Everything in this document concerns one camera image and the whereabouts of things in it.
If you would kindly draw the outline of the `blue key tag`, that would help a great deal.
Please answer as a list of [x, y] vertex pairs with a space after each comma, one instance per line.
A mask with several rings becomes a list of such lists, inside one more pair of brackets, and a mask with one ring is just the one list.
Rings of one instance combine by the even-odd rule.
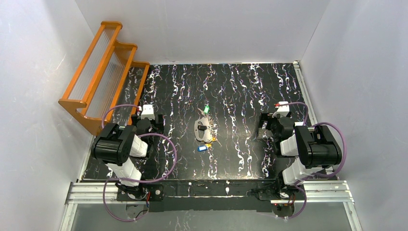
[[206, 151], [206, 150], [207, 150], [207, 146], [205, 146], [205, 145], [199, 146], [199, 147], [197, 148], [197, 151], [199, 151], [199, 152], [203, 152], [203, 151]]

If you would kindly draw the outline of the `yellow key tag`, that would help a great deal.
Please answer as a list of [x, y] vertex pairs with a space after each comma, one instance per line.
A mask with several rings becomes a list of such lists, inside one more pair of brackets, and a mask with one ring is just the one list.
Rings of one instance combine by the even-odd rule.
[[206, 146], [210, 148], [212, 147], [213, 143], [216, 141], [217, 141], [216, 137], [213, 137], [209, 143], [206, 143]]

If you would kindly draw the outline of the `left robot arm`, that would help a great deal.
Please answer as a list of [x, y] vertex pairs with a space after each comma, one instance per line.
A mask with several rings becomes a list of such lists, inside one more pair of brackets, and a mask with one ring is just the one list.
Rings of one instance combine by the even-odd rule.
[[164, 130], [164, 117], [158, 114], [154, 119], [132, 115], [132, 124], [120, 127], [107, 123], [91, 146], [91, 156], [109, 167], [119, 178], [116, 186], [126, 193], [138, 196], [142, 187], [138, 182], [142, 173], [137, 170], [131, 158], [147, 158], [152, 153], [154, 136], [140, 138], [139, 135], [160, 133]]

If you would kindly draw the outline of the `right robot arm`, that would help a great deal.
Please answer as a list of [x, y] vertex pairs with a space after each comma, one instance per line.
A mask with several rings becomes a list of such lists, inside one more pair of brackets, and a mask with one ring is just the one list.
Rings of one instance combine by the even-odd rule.
[[296, 125], [288, 115], [262, 113], [258, 126], [271, 132], [277, 157], [294, 158], [278, 174], [273, 187], [276, 193], [295, 192], [307, 177], [342, 162], [341, 148], [327, 125], [309, 128]]

